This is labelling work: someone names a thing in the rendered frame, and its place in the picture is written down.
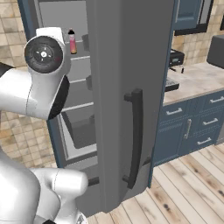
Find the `pink bottle with black cap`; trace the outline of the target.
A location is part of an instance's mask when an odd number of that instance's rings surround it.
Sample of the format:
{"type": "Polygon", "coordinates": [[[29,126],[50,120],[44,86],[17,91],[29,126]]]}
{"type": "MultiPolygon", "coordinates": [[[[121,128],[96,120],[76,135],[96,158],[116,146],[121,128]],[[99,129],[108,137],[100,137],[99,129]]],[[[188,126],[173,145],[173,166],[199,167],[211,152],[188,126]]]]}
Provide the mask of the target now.
{"type": "Polygon", "coordinates": [[[70,53],[76,54],[77,53],[77,47],[76,47],[76,40],[75,40],[75,33],[73,29],[70,29],[68,31],[69,36],[69,42],[70,42],[70,53]]]}

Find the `grey fridge door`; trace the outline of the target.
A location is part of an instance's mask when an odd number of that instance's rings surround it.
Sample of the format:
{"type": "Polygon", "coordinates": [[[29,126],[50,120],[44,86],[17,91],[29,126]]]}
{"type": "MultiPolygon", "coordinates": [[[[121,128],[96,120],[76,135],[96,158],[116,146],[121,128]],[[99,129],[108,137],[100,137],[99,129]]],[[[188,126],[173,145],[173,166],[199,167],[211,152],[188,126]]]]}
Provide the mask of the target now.
{"type": "Polygon", "coordinates": [[[101,210],[148,185],[171,50],[177,0],[86,0],[101,210]],[[143,90],[143,145],[136,183],[127,187],[132,156],[132,104],[143,90]]]}

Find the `blue wall cupboard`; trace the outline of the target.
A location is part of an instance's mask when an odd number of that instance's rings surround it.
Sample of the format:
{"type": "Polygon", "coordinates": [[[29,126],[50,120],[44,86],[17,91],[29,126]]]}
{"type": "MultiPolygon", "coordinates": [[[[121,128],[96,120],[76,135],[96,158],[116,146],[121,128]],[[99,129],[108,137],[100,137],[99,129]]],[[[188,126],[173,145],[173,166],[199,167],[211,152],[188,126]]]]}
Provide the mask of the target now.
{"type": "Polygon", "coordinates": [[[178,0],[174,35],[206,32],[213,4],[214,0],[178,0]]]}

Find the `dark grey appliance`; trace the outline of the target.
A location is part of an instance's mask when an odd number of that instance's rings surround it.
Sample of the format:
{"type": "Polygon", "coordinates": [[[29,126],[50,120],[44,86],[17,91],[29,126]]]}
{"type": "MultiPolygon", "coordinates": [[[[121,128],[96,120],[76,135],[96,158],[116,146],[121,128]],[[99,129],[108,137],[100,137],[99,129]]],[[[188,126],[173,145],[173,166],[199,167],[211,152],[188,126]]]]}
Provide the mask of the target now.
{"type": "Polygon", "coordinates": [[[224,69],[224,34],[212,37],[206,61],[213,66],[224,69]]]}

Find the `black coffee machine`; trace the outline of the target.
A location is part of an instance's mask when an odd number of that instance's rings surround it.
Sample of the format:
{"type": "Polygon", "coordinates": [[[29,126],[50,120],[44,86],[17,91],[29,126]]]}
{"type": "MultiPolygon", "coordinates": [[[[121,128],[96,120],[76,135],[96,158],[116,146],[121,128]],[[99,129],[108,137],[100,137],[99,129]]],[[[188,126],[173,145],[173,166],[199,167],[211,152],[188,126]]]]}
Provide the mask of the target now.
{"type": "MultiPolygon", "coordinates": [[[[169,60],[169,68],[172,71],[176,71],[175,66],[182,66],[184,63],[185,54],[183,52],[171,49],[170,60],[169,60]]],[[[170,92],[173,90],[177,90],[179,88],[179,83],[171,78],[166,78],[165,84],[165,92],[170,92]]]]}

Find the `blue base cupboard run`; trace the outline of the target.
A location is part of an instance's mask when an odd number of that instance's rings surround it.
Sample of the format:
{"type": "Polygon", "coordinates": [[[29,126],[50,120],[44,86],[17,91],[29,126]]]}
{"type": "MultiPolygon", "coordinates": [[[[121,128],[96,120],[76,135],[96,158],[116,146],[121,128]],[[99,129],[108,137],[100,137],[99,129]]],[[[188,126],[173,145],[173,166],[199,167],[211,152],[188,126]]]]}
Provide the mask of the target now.
{"type": "Polygon", "coordinates": [[[224,123],[224,90],[162,107],[154,165],[214,144],[224,123]]]}

